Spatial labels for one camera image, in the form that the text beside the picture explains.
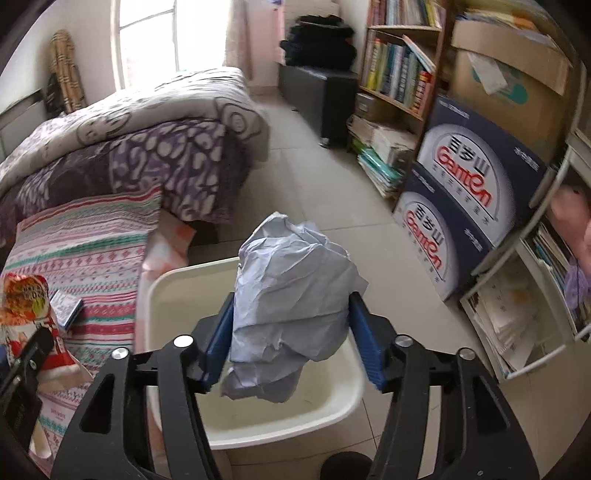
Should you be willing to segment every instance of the white storage rack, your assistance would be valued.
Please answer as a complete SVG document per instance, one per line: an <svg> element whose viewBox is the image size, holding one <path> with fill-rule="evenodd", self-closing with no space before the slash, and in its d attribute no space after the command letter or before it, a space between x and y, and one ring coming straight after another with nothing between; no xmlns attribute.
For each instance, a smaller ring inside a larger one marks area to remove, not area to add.
<svg viewBox="0 0 591 480"><path fill-rule="evenodd" d="M577 125L581 114L585 85L586 71L582 68L579 101L577 103L578 109L575 114L573 125ZM534 255L530 246L526 242L526 239L537 227L540 219L548 209L552 197L564 181L570 168L574 169L583 181L591 187L591 148L579 138L575 127L571 129L571 132L572 133L566 141L567 151L562 165L533 217L521 232L514 235L514 237L508 241L509 247L505 248L502 255L498 258L492 268L481 275L478 278L476 285L474 285L474 287L460 299L462 307L466 311L472 325L474 325L476 333L485 348L486 354L489 357L492 368L499 382L511 380L539 368L560 352L564 351L569 344L580 341L591 333L591 324L585 326L581 331L577 331L571 312L566 306L564 295L554 280L550 267ZM542 318L540 319L540 324L543 327L543 334L541 335L542 340L540 340L534 348L534 352L530 356L530 363L526 364L526 366L520 370L510 371L504 367L506 364L488 340L486 333L480 327L479 316L472 299L493 277L493 275L495 275L509 259L515 258L515 256L518 256L525 264L539 289L539 291L535 293L541 293L543 298L540 298L540 301L545 301L548 304L549 309L540 309L542 310Z"/></svg>

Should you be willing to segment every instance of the crumpled paper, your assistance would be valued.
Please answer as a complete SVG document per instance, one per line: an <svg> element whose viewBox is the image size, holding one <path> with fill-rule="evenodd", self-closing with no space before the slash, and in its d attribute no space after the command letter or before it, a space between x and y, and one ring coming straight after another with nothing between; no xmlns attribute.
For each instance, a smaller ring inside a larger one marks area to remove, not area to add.
<svg viewBox="0 0 591 480"><path fill-rule="evenodd" d="M348 333L349 295L365 292L347 251L310 223L273 213L239 250L230 361L222 394L287 401L308 360L326 360Z"/></svg>

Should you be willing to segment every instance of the comforter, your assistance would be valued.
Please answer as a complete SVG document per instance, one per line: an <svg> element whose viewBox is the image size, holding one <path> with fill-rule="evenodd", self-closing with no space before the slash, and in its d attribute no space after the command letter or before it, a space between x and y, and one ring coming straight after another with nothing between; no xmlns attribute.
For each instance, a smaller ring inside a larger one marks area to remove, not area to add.
<svg viewBox="0 0 591 480"><path fill-rule="evenodd" d="M224 67L182 73L149 89L125 89L42 123L0 164L0 196L52 161L90 145L185 118L219 120L264 161L269 126L251 101L242 72Z"/></svg>
<svg viewBox="0 0 591 480"><path fill-rule="evenodd" d="M155 183L179 219L229 222L268 139L239 69L117 92L44 122L0 164L0 247L11 246L18 222L46 208Z"/></svg>
<svg viewBox="0 0 591 480"><path fill-rule="evenodd" d="M181 220L227 223L252 167L220 120L183 119L81 148L29 175L0 198L0 247L17 225L72 200L162 187L162 207Z"/></svg>

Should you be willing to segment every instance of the ganten box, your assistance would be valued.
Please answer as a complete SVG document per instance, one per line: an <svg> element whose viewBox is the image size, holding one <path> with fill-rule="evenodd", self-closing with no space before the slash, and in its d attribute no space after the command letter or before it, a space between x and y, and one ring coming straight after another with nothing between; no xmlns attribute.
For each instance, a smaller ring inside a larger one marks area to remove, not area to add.
<svg viewBox="0 0 591 480"><path fill-rule="evenodd" d="M408 234L442 300L470 281L491 243L456 201L414 164L394 219Z"/></svg>
<svg viewBox="0 0 591 480"><path fill-rule="evenodd" d="M547 172L512 135L444 96L433 107L418 162L495 247L529 219L530 201Z"/></svg>

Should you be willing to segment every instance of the snack bag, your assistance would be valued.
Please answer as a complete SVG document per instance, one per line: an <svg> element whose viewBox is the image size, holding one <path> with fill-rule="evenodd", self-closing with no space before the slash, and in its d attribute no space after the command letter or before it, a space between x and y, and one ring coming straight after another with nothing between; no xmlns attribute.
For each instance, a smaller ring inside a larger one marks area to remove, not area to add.
<svg viewBox="0 0 591 480"><path fill-rule="evenodd" d="M92 381L92 376L64 346L50 306L47 281L41 275L4 278L4 300L0 310L0 345L5 345L9 363L39 328L49 328L54 348L37 375L39 390L65 390Z"/></svg>

